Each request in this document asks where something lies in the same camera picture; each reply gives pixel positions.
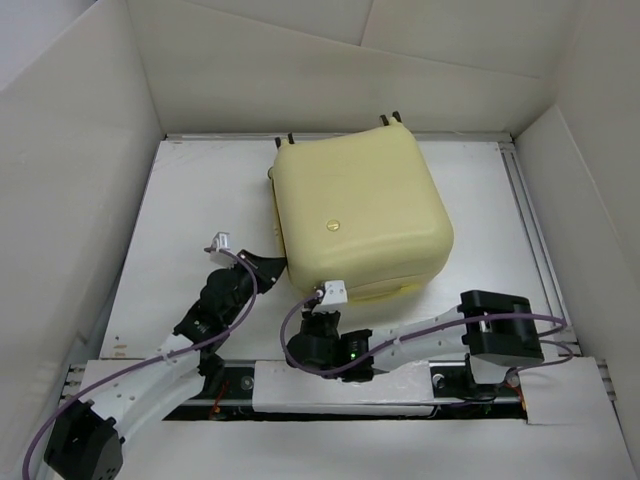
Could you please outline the yellow hard-shell suitcase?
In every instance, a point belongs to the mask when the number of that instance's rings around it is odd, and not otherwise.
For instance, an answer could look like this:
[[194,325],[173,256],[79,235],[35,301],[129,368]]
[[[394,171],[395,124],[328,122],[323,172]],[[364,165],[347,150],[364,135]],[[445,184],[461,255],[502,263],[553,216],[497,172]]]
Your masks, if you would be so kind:
[[339,280],[367,301],[420,290],[444,269],[454,228],[399,113],[371,130],[275,143],[274,227],[296,290]]

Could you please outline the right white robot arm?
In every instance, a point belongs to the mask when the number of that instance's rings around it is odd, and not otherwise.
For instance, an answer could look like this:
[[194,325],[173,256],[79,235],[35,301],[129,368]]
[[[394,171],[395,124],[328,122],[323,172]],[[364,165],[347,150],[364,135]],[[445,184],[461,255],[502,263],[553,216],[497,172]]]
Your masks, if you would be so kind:
[[294,307],[302,315],[300,329],[280,339],[289,366],[326,380],[367,383],[409,363],[460,354],[465,387],[483,394],[509,373],[544,360],[524,297],[470,290],[458,305],[426,320],[339,333],[347,302],[345,287],[327,282]]

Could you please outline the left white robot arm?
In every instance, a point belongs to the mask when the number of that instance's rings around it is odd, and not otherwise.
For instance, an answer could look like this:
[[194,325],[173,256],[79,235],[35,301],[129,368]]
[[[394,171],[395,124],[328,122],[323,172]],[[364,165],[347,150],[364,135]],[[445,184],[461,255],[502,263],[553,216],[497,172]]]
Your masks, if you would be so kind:
[[221,268],[208,275],[198,299],[154,356],[86,387],[59,408],[44,461],[61,478],[115,478],[126,447],[146,422],[193,396],[220,390],[225,363],[219,348],[257,297],[277,283],[287,261],[246,250],[218,254]]

